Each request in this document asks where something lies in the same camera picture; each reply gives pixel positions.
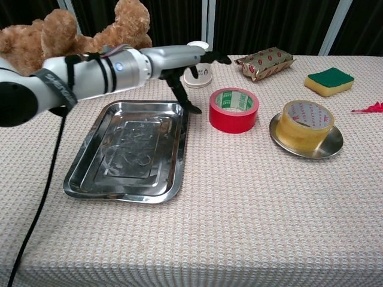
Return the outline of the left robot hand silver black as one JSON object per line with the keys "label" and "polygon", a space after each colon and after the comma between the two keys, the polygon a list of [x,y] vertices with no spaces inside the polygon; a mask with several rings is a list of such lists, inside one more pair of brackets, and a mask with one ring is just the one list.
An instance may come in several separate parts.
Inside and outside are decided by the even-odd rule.
{"label": "left robot hand silver black", "polygon": [[199,74],[196,65],[200,63],[211,64],[214,61],[225,65],[232,63],[225,54],[218,51],[205,51],[201,47],[192,45],[143,48],[140,52],[151,63],[151,77],[166,81],[183,110],[192,114],[201,114],[202,111],[189,101],[181,83],[180,77],[185,70],[189,69],[192,76],[197,78]]}

